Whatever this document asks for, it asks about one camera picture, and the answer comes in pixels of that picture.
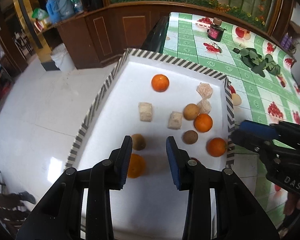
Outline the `person's right hand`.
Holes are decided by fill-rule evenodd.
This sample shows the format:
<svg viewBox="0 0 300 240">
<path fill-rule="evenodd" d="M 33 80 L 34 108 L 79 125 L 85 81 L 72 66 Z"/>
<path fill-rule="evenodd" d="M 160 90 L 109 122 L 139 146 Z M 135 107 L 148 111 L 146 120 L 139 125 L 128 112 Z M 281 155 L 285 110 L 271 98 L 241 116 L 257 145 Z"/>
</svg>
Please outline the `person's right hand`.
<svg viewBox="0 0 300 240">
<path fill-rule="evenodd" d="M 294 210 L 300 210 L 300 198 L 296 194 L 289 192 L 283 214 L 285 216 L 290 216 Z"/>
</svg>

